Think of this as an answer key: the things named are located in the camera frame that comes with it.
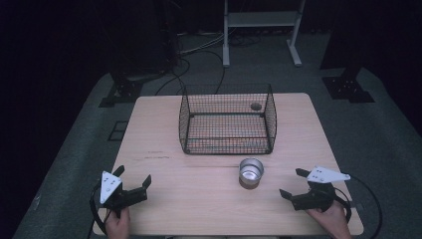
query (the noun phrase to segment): floor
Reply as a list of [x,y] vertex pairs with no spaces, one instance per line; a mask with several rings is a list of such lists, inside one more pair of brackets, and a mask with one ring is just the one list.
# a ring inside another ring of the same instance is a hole
[[[224,77],[223,84],[268,83],[275,93],[310,95],[340,169],[360,178],[379,200],[383,213],[379,238],[417,238],[422,234],[420,135],[382,82],[365,69],[357,80],[375,103],[351,104],[330,97],[321,78],[339,76],[343,69],[319,69],[329,34],[299,34],[297,48],[303,61],[299,68],[286,46],[288,38],[245,38],[253,44],[231,47],[231,66],[226,69],[219,57],[221,45],[213,45],[184,56],[174,74],[184,84],[218,84]],[[180,47],[189,50],[211,40],[212,36],[182,36]],[[140,95],[178,95],[180,85],[174,78],[167,74],[149,81]],[[93,88],[14,238],[103,238],[91,233],[88,202],[101,172],[112,169],[118,153],[120,141],[110,140],[110,133],[117,122],[129,120],[133,108],[133,103],[100,108],[111,87],[112,78],[106,74]],[[347,186],[365,227],[355,238],[369,238],[379,224],[376,202],[358,181]]]

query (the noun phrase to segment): black curtain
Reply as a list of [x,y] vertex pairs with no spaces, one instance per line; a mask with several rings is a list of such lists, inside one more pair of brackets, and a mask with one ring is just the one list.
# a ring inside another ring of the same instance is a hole
[[89,93],[112,65],[154,72],[171,65],[163,2],[0,1],[2,237],[14,234]]
[[[299,9],[299,0],[229,0],[230,12],[292,11]],[[337,17],[339,1],[307,1],[301,32],[328,32]],[[179,33],[223,31],[224,0],[174,0],[171,9]]]
[[322,69],[343,68],[356,51],[422,134],[422,2],[343,0]]

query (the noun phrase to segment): black wire cage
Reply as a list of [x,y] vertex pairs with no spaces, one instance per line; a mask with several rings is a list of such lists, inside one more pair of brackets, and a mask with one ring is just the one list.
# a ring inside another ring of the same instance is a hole
[[271,85],[186,85],[179,139],[187,154],[269,154],[277,133]]

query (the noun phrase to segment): black backdrop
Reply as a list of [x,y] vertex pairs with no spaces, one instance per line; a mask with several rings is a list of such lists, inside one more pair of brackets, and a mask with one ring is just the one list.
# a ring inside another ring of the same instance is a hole
[[[117,1],[94,2],[97,10],[93,1],[83,0],[0,2],[4,192],[0,213],[7,215],[0,221],[0,233],[6,238],[14,233],[27,211],[91,89],[108,72],[107,56],[115,48],[111,50],[102,28],[127,26],[119,21],[115,9],[102,5]],[[230,0],[230,6],[240,9],[243,2]],[[267,10],[295,8],[297,4],[294,0],[283,2],[249,0],[245,6]],[[222,0],[170,3],[180,32],[221,31]],[[104,22],[99,21],[96,11]],[[383,81],[392,98],[420,129],[420,20],[421,3],[416,0],[318,0],[307,2],[301,31],[333,30],[322,68],[344,67],[350,52],[361,46],[360,35],[365,33],[370,41],[364,66]],[[150,28],[147,19],[140,21],[143,22],[137,27]],[[127,41],[131,42],[128,46],[116,42],[129,55],[132,50],[125,47],[141,48],[130,39]],[[138,59],[153,57],[153,53],[145,52]],[[161,68],[161,62],[162,58],[156,59],[152,67]]]

